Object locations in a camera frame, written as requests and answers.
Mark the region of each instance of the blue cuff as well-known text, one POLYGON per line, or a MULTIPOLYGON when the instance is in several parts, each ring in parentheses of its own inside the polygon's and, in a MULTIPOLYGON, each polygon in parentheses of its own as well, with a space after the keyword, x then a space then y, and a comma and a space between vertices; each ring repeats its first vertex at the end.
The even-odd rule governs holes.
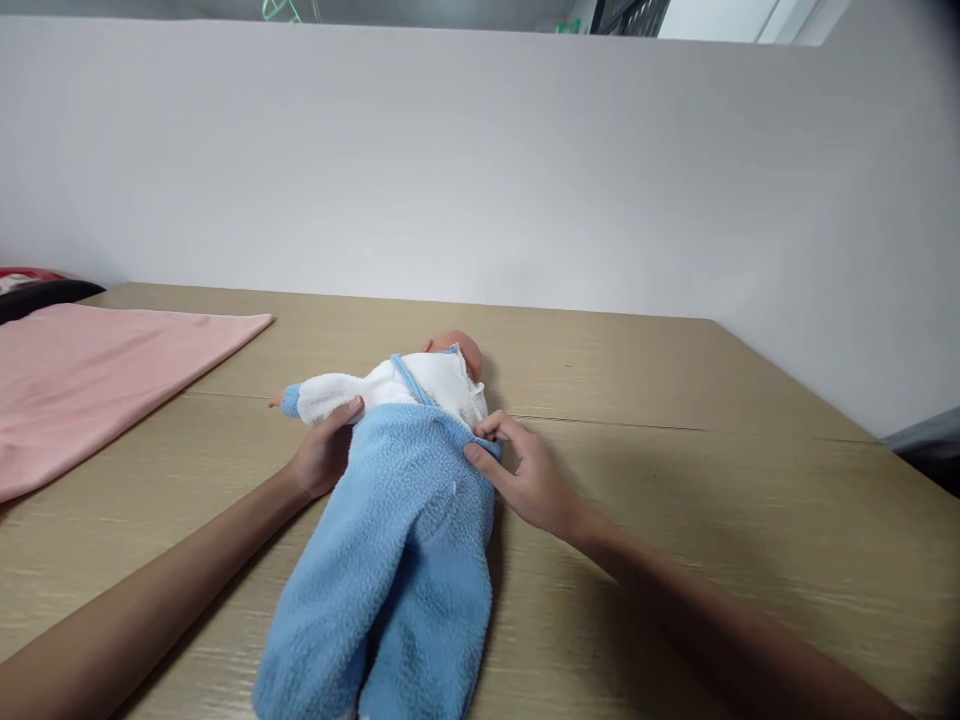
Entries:
POLYGON ((300 399, 300 383, 291 385, 283 391, 283 402, 280 404, 280 410, 287 417, 300 418, 297 412, 297 400, 300 399))

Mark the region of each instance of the pink towel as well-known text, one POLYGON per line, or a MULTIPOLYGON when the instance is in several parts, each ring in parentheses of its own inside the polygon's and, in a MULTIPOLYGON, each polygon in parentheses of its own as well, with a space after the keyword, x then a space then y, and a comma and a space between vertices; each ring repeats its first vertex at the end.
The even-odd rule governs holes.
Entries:
POLYGON ((0 326, 0 502, 82 462, 271 322, 53 305, 0 326))

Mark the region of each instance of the table surface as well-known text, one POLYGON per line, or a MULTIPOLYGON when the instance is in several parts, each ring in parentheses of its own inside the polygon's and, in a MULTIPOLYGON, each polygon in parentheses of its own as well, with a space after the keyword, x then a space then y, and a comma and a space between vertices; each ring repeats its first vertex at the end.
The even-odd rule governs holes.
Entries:
MULTIPOLYGON (((938 714, 960 617, 960 501, 706 320, 130 284, 88 304, 273 313, 237 355, 47 488, 0 506, 0 659, 211 519, 293 453, 287 384, 362 375, 459 327, 492 407, 541 433, 621 525, 938 714)), ((252 718, 300 517, 128 704, 252 718)), ((498 509, 492 630, 470 717, 725 718, 603 574, 498 509)))

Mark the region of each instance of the blue fleece blanket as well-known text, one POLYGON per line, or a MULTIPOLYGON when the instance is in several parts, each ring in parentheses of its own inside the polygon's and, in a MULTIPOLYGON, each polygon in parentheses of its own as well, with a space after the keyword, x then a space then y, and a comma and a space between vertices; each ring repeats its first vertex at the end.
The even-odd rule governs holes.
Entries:
POLYGON ((490 618, 493 523, 469 442, 500 459, 499 444, 437 407, 380 405, 357 424, 277 605, 253 689, 262 720, 339 720, 358 704, 372 720, 466 714, 490 618))

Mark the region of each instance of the ceiling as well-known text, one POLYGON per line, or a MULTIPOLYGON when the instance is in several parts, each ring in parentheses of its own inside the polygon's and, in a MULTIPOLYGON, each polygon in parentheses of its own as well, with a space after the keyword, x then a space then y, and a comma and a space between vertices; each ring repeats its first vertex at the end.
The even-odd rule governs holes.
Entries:
MULTIPOLYGON (((294 0, 300 16, 310 0, 294 0)), ((533 31, 540 20, 563 20, 575 0, 317 0, 323 22, 464 30, 533 31)))
MULTIPOLYGON (((293 0, 303 22, 316 22, 314 0, 293 0)), ((324 23, 552 30, 575 0, 315 0, 324 23)), ((263 0, 0 0, 0 14, 73 15, 263 22, 263 0)))

